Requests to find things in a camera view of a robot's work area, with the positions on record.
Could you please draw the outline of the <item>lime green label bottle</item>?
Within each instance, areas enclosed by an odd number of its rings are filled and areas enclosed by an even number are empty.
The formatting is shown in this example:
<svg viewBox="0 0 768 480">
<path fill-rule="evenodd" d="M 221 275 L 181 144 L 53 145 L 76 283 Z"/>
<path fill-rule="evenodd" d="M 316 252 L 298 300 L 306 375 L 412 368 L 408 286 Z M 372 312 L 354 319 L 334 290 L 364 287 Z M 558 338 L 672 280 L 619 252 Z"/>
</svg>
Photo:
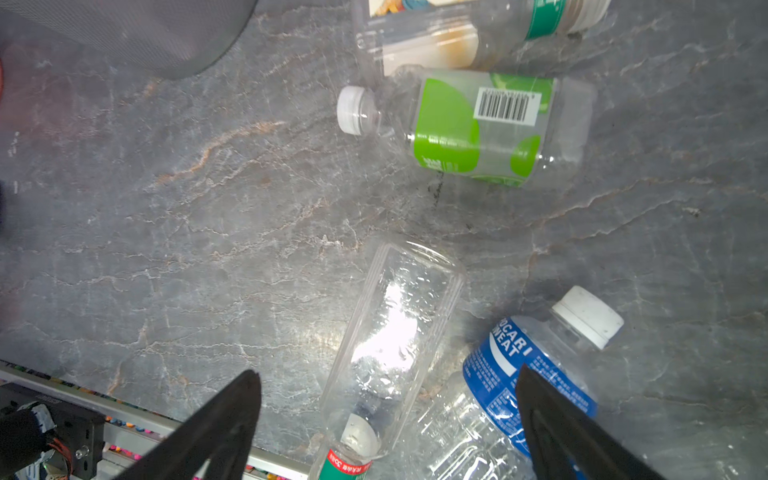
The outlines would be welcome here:
<svg viewBox="0 0 768 480">
<path fill-rule="evenodd" d="M 596 88 L 572 77 L 398 68 L 339 93 L 337 122 L 395 156 L 446 174 L 557 190 L 584 163 Z"/>
</svg>

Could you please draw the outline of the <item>blue label water bottle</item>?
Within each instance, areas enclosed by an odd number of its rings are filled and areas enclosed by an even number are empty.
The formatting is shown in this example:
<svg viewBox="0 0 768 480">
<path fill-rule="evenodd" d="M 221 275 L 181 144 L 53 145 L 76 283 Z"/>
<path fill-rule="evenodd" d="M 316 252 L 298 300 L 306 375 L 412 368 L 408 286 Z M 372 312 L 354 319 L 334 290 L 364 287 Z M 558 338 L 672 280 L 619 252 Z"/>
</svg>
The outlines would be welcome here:
<svg viewBox="0 0 768 480">
<path fill-rule="evenodd" d="M 582 287 L 572 287 L 546 320 L 500 320 L 402 432 L 390 479 L 531 479 L 515 393 L 523 368 L 541 375 L 590 417 L 598 387 L 590 362 L 624 325 Z"/>
</svg>

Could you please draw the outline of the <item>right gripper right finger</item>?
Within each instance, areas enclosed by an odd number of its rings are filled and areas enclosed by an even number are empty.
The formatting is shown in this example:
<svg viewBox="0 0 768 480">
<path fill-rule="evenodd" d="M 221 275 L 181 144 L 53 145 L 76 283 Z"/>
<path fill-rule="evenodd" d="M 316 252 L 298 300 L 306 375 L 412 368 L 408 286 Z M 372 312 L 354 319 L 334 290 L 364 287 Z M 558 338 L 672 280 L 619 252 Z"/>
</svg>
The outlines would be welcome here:
<svg viewBox="0 0 768 480">
<path fill-rule="evenodd" d="M 663 479 L 528 366 L 515 392 L 538 479 Z"/>
</svg>

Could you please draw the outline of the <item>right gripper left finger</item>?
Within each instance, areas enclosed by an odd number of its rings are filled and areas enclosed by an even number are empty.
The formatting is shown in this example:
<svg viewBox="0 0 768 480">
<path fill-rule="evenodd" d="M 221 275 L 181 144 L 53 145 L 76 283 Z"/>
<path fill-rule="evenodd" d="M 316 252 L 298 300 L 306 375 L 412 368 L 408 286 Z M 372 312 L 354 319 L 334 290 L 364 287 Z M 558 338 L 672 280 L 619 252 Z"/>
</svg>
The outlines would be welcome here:
<svg viewBox="0 0 768 480">
<path fill-rule="evenodd" d="M 120 479 L 240 479 L 259 420 L 259 374 L 238 375 L 166 440 L 118 475 Z"/>
</svg>

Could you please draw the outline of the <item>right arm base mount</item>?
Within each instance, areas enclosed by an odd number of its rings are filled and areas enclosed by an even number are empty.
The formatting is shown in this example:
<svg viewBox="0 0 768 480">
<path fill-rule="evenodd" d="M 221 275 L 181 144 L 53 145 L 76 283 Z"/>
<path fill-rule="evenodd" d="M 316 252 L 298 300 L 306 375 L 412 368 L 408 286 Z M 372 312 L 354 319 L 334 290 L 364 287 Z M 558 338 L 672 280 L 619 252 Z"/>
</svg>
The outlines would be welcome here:
<svg viewBox="0 0 768 480">
<path fill-rule="evenodd" d="M 1 477 L 94 479 L 106 417 L 15 383 L 1 385 Z"/>
</svg>

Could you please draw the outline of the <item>bird label tea bottle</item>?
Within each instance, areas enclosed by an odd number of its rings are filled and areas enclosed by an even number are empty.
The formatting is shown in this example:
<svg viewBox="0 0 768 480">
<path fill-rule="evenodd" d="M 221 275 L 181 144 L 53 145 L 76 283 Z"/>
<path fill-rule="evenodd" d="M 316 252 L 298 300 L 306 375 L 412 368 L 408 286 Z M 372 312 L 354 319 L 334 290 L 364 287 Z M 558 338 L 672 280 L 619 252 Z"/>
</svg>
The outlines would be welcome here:
<svg viewBox="0 0 768 480">
<path fill-rule="evenodd" d="M 487 71 L 526 41 L 595 26 L 609 0 L 353 1 L 357 61 L 377 83 L 405 65 Z"/>
</svg>

